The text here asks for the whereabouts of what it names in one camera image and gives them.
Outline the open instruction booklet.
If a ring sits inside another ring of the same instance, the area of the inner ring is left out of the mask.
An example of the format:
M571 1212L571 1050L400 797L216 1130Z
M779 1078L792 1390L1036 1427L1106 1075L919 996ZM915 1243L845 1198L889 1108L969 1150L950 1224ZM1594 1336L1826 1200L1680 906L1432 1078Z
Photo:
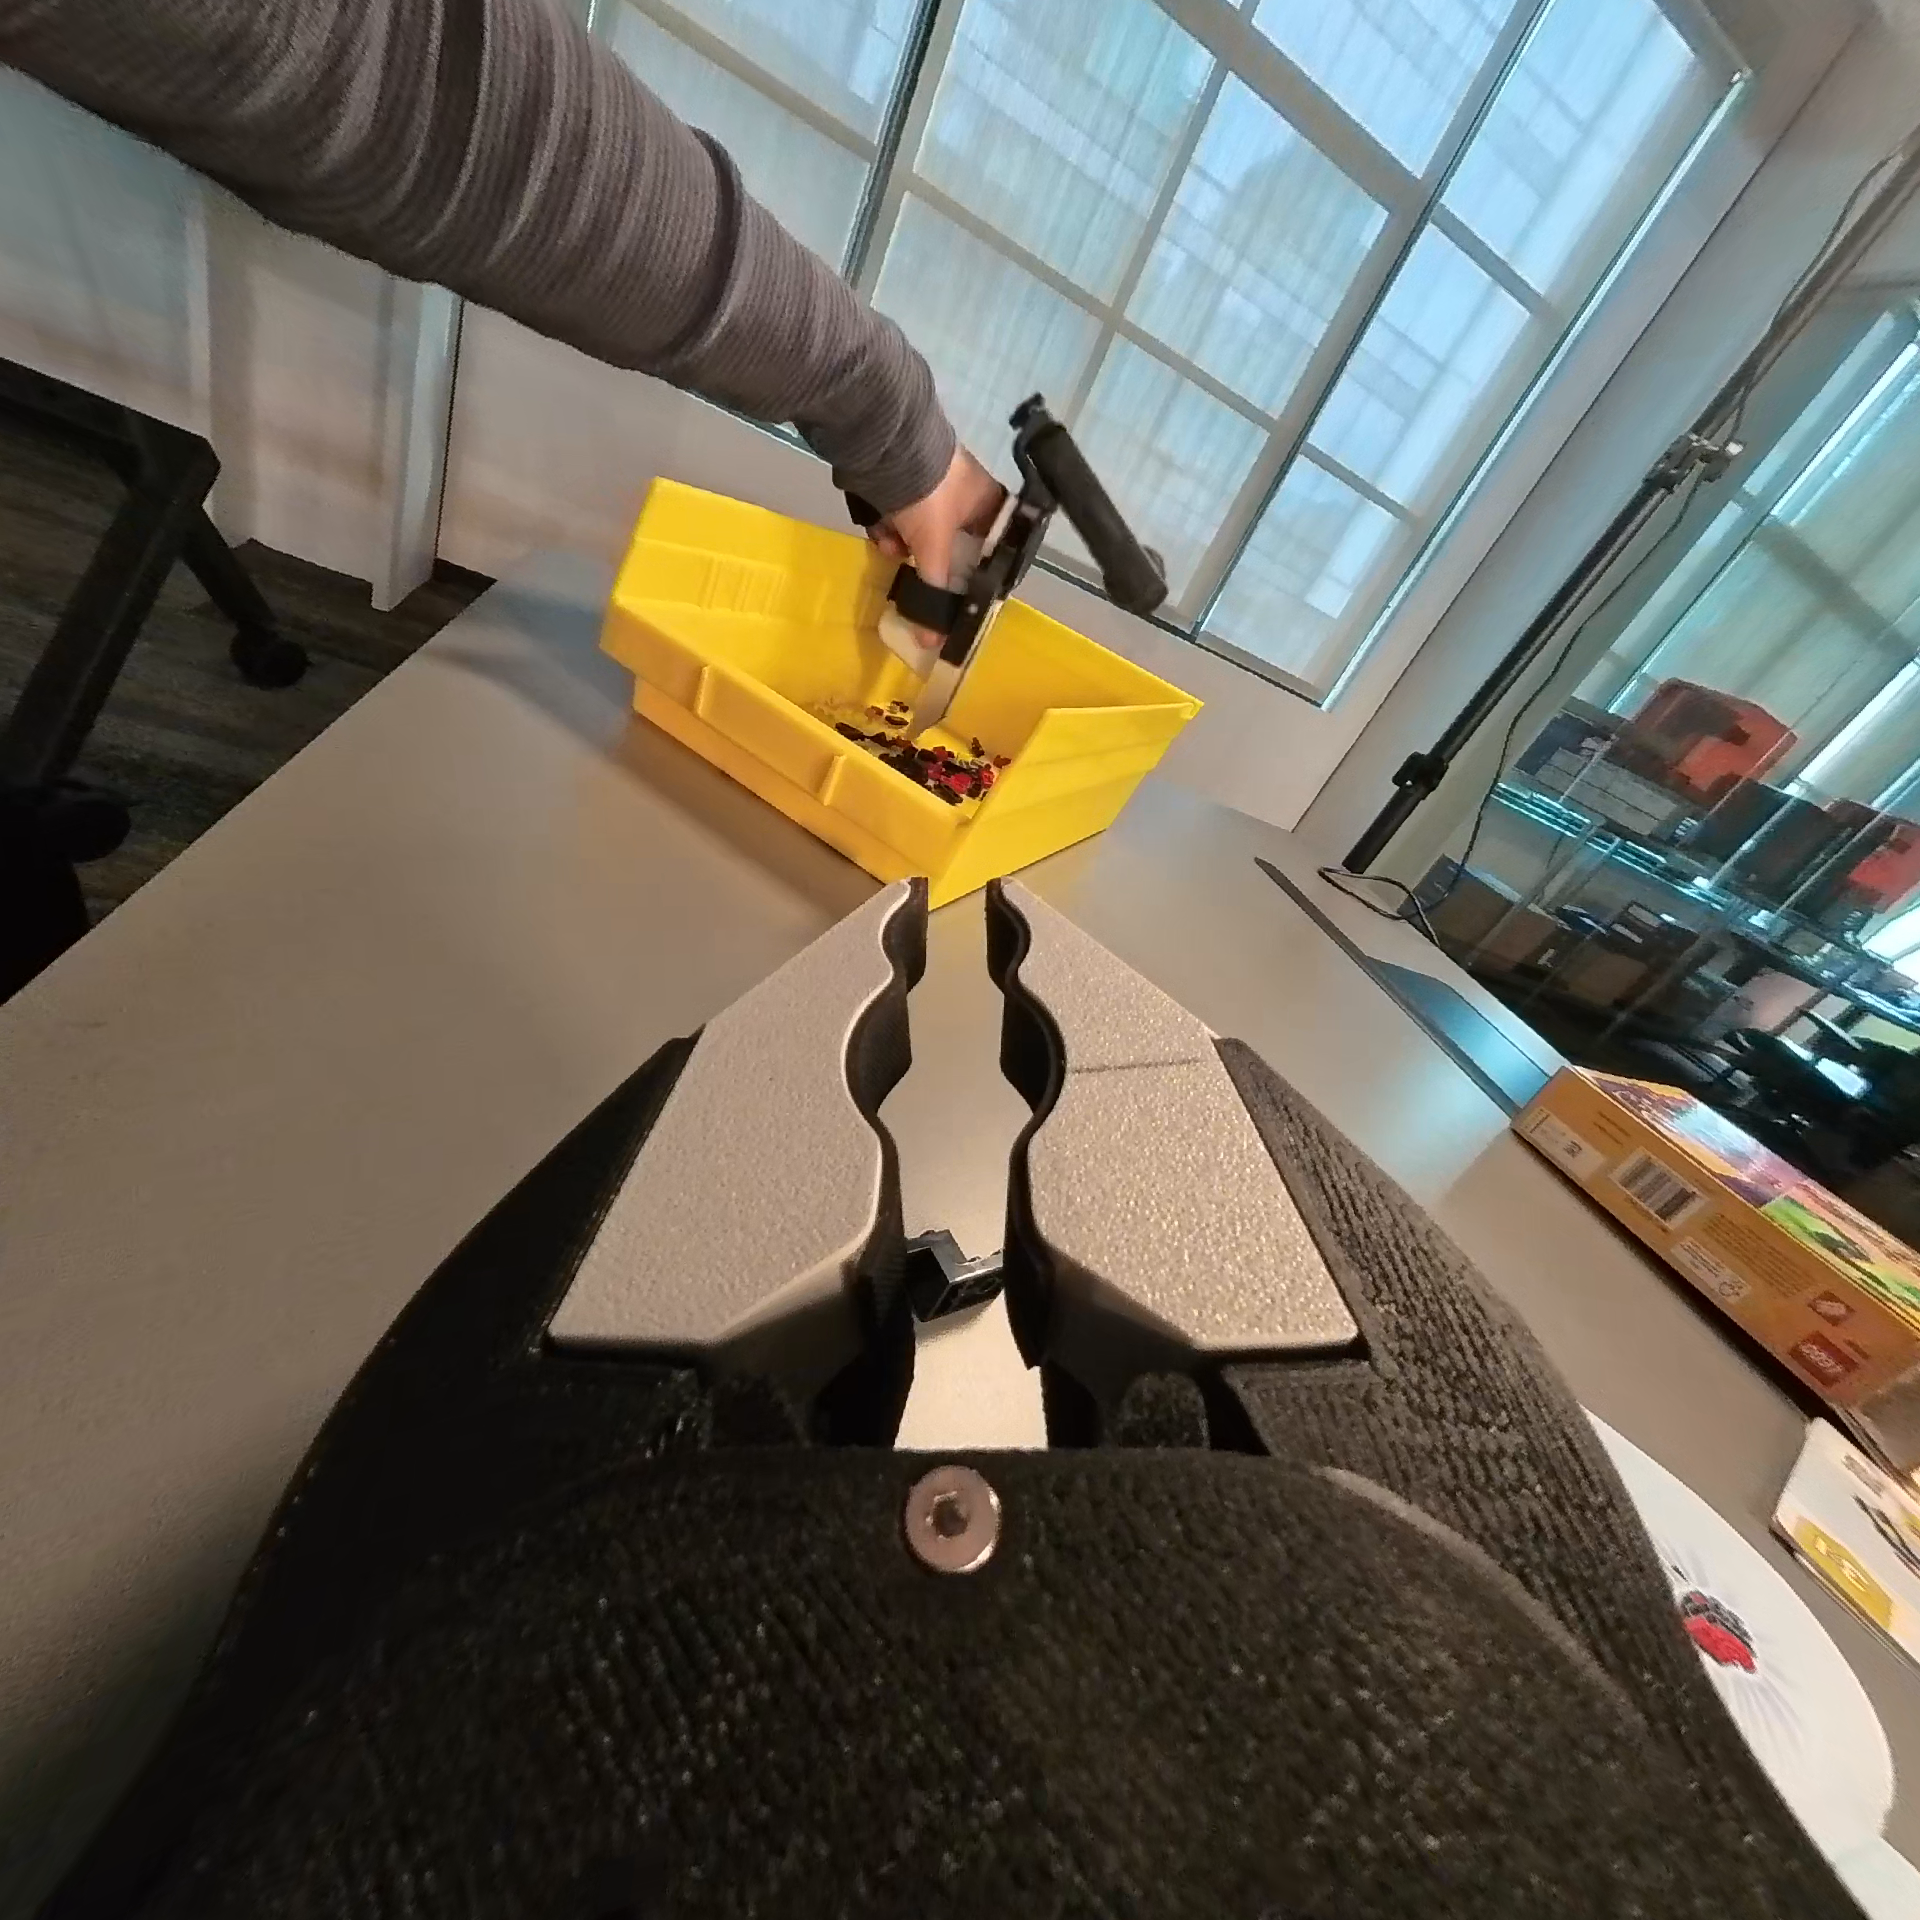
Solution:
M1682 1626L1772 1786L1865 1916L1916 1917L1918 1871L1884 1837L1893 1756L1859 1675L1762 1550L1594 1413Z

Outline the person's left forearm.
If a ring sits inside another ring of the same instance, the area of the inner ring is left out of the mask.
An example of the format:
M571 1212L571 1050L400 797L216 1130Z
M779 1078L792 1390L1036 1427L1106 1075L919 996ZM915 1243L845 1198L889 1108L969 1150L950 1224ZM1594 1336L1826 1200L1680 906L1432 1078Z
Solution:
M16 2L3 56L284 228L792 425L876 514L948 476L899 325L564 6Z

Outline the black desk frame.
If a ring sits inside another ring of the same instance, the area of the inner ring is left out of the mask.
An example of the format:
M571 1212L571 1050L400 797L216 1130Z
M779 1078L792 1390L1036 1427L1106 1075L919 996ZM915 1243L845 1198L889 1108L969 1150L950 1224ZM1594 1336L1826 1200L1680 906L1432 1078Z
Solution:
M207 514L221 462L206 437L15 362L3 362L3 399L7 412L79 441L123 488L7 717L5 788L40 794L67 776L180 564L227 617L229 658L243 682L264 689L299 682L308 652L280 630Z

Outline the orange storage case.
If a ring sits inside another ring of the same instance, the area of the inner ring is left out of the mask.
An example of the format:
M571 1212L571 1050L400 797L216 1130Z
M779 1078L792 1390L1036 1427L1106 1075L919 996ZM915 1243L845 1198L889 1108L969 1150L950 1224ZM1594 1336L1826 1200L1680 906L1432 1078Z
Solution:
M1891 914L1918 886L1918 822L1875 813L1841 852L1837 910L1849 917Z
M1755 702L1667 677L1625 721L1616 757L1635 774L1699 802L1765 776L1800 735Z

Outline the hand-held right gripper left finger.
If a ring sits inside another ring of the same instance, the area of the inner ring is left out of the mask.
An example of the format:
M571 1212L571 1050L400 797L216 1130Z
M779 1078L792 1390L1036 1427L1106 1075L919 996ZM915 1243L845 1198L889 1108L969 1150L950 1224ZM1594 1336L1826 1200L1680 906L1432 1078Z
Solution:
M600 1205L547 1342L779 1378L817 1420L897 1420L915 1334L899 1156L928 882L897 880L694 1037Z

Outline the large paned window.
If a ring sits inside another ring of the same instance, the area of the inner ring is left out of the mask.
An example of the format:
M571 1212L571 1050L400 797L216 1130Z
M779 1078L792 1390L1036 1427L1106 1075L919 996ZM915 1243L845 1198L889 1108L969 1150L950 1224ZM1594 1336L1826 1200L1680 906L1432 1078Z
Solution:
M1746 92L1705 4L595 2L1007 454L1039 389L1158 620L1346 689Z
M1755 702L1797 744L1699 802L1616 757L1667 677ZM1579 686L1572 807L1693 867L1689 887L1830 928L1916 983L1916 891L1891 914L1837 910L1841 852L1875 813L1918 802L1918 320L1896 303L1732 482L1675 572Z

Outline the black lego assembly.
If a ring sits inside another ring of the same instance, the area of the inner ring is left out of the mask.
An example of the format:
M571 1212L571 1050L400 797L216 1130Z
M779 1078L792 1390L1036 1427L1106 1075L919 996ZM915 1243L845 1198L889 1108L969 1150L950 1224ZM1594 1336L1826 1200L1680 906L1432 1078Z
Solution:
M936 1228L903 1246L903 1286L919 1324L948 1319L991 1303L1004 1285L1002 1248L971 1256L957 1236Z

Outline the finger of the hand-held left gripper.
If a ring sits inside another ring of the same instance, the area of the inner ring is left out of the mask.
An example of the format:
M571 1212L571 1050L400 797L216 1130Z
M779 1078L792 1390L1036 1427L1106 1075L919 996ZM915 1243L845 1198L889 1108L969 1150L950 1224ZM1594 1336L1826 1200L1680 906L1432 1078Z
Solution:
M989 624L991 605L988 600L976 598L961 605L916 692L916 727L936 727L948 716Z

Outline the metal shelf rack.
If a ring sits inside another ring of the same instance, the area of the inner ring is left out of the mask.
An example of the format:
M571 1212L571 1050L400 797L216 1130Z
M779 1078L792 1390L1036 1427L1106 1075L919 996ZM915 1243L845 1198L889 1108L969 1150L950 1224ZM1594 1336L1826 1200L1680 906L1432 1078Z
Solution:
M1829 1137L1849 1163L1914 1150L1916 983L1830 928L1690 891L1690 865L1572 807L1594 711L1568 704L1432 861L1412 917L1570 1062Z

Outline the orange lego box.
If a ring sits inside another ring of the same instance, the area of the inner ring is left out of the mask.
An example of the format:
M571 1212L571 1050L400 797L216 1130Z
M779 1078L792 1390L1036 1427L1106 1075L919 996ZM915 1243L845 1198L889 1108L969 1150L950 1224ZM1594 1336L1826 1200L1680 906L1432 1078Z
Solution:
M1512 1130L1884 1455L1916 1423L1916 1248L1702 1100L1559 1070Z

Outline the person's left hand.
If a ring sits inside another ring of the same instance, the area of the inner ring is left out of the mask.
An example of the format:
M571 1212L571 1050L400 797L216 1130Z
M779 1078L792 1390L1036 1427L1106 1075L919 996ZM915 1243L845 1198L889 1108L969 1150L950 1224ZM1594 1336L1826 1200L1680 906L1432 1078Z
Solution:
M948 441L948 467L915 500L880 510L878 493L841 488L865 539L890 560L911 564L925 587L954 587L963 579L961 542L984 541L1010 500L996 474L963 441Z

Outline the black light stand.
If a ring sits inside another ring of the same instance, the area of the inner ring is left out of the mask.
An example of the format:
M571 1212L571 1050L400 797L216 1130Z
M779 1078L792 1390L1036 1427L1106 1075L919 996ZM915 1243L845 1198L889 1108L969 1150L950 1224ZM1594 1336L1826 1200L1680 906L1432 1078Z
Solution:
M1608 581L1625 583L1628 572L1644 564L1647 547L1642 541L1647 532L1651 526L1670 532L1687 514L1693 493L1715 485L1732 467L1741 454L1741 427L1751 399L1762 379L1807 331L1859 260L1893 225L1896 215L1916 195L1916 182L1918 130L1908 130L1903 141L1875 160L1852 186L1820 246L1778 300L1752 349L1743 353L1712 399L1638 476L1628 503L1604 523L1596 541L1590 542L1566 579L1529 619L1435 738L1427 748L1405 755L1393 769L1388 797L1373 822L1356 834L1341 860L1346 872L1367 868L1441 792L1460 754L1523 682L1550 642L1572 637L1596 611L1598 587Z

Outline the yellow plastic bin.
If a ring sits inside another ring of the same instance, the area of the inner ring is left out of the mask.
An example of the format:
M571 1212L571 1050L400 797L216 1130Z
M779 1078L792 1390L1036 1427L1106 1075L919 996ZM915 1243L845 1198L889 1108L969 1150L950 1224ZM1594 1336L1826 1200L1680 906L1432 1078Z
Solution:
M1201 711L1014 603L925 731L991 781L943 796L854 738L911 708L907 666L878 637L889 579L854 533L660 476L600 645L643 717L876 880L923 878L933 906L1111 829Z

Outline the pile of small lego pieces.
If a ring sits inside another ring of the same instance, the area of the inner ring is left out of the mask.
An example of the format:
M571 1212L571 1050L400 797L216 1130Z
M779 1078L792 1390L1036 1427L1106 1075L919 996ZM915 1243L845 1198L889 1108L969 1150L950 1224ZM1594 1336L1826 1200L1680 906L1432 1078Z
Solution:
M931 735L911 731L915 711L899 699L817 704L807 711L841 741L948 806L983 800L1002 771L1014 766L1010 755L991 754L977 736L957 748Z

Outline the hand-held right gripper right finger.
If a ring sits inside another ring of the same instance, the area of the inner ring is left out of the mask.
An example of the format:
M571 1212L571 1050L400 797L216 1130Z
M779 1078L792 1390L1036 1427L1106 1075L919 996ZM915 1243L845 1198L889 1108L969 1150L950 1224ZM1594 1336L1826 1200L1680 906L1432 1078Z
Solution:
M991 880L1014 1142L1004 1299L1070 1415L1151 1375L1362 1356L1362 1331L1222 1039L1016 880Z

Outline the closed instruction booklet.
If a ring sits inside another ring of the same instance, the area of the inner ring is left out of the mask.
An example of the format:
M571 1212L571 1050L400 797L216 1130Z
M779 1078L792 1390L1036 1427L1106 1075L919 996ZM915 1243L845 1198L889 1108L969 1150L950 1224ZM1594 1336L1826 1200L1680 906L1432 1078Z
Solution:
M1918 1659L1918 1502L1829 1421L1810 1421L1772 1531L1869 1626Z

